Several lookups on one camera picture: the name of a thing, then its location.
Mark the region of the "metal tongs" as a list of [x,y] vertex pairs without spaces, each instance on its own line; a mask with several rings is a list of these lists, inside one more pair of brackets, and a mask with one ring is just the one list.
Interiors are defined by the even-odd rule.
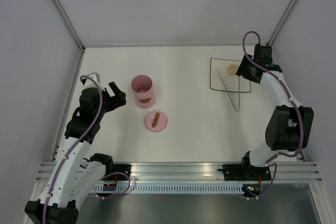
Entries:
[[237,94],[237,102],[235,103],[234,100],[233,100],[233,97],[232,97],[232,92],[228,90],[228,88],[226,87],[225,85],[225,81],[224,81],[224,78],[222,77],[222,74],[221,74],[221,70],[220,68],[217,68],[217,73],[219,75],[219,78],[221,80],[221,83],[223,85],[223,87],[225,88],[225,91],[229,97],[229,100],[235,110],[236,113],[238,113],[240,111],[240,80],[239,80],[239,77],[238,77],[238,94]]

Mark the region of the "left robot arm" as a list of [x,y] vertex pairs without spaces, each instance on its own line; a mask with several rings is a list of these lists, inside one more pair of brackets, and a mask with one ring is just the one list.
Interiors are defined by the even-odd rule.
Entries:
[[76,223],[79,209],[95,184],[117,173],[111,156],[95,153],[83,172],[78,169],[100,130],[103,116],[126,104],[126,94],[114,82],[114,95],[93,81],[82,90],[79,106],[66,126],[61,158],[37,200],[28,201],[25,214],[33,223]]

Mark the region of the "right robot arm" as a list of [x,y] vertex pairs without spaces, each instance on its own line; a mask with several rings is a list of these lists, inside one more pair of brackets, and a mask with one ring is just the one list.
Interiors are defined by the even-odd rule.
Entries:
[[278,156],[296,157],[309,140],[314,112],[303,106],[287,86],[282,69],[272,62],[272,48],[257,44],[254,54],[246,54],[237,76],[260,84],[275,106],[265,130],[265,141],[241,159],[239,172],[245,179],[258,174],[270,179],[268,164]]

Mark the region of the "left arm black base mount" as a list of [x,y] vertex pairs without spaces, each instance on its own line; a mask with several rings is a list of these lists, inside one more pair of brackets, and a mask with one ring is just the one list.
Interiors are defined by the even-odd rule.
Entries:
[[126,181],[128,180],[124,175],[121,175],[119,173],[126,174],[127,176],[131,175],[131,164],[114,164],[113,166],[113,173],[118,173],[114,174],[111,176],[110,180],[112,181]]

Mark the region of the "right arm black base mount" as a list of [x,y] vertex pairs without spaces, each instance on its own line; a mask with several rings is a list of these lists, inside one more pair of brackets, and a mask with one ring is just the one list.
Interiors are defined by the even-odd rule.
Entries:
[[243,173],[243,168],[240,164],[224,164],[221,168],[217,169],[218,172],[224,176],[224,181],[245,181],[246,177]]

